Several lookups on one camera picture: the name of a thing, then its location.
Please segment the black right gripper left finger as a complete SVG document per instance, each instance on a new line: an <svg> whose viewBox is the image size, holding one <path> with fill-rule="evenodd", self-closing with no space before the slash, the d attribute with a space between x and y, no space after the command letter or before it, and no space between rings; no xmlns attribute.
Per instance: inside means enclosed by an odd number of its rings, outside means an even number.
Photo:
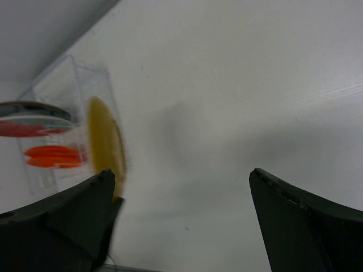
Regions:
<svg viewBox="0 0 363 272"><path fill-rule="evenodd" d="M110 234L115 175L106 169L78 185L1 213L1 271L96 271Z"/></svg>

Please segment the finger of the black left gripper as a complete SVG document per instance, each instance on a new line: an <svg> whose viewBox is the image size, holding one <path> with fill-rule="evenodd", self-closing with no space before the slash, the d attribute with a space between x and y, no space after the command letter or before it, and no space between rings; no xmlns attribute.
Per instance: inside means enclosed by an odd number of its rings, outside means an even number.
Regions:
<svg viewBox="0 0 363 272"><path fill-rule="evenodd" d="M107 259L109 246L113 234L113 228L123 203L124 199L122 197L116 197L116 200L112 203L111 213L108 219L106 220L103 238L100 243L99 254L97 258L93 260L91 269L99 269L100 267L103 266L105 260Z"/></svg>

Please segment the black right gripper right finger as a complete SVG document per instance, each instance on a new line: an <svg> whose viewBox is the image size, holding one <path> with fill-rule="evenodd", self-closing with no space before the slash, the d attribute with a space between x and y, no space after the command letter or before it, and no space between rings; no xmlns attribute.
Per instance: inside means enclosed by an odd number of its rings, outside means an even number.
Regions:
<svg viewBox="0 0 363 272"><path fill-rule="evenodd" d="M272 271L362 271L362 211L260 168L249 185Z"/></svg>

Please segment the yellow patterned small plate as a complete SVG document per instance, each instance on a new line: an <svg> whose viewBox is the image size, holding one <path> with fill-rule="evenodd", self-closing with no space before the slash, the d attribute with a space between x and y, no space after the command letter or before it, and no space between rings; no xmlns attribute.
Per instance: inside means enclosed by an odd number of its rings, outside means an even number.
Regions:
<svg viewBox="0 0 363 272"><path fill-rule="evenodd" d="M87 104L88 144L96 173L110 169L115 175L113 201L121 197L127 165L120 128L106 103L92 97Z"/></svg>

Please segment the orange plastic plate front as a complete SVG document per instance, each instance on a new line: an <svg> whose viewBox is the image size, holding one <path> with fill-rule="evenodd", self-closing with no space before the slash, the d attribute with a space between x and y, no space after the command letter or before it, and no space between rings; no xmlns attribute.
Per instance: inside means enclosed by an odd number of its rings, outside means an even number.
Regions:
<svg viewBox="0 0 363 272"><path fill-rule="evenodd" d="M71 157L39 157L28 159L27 164L40 168L75 168L80 167L82 162Z"/></svg>

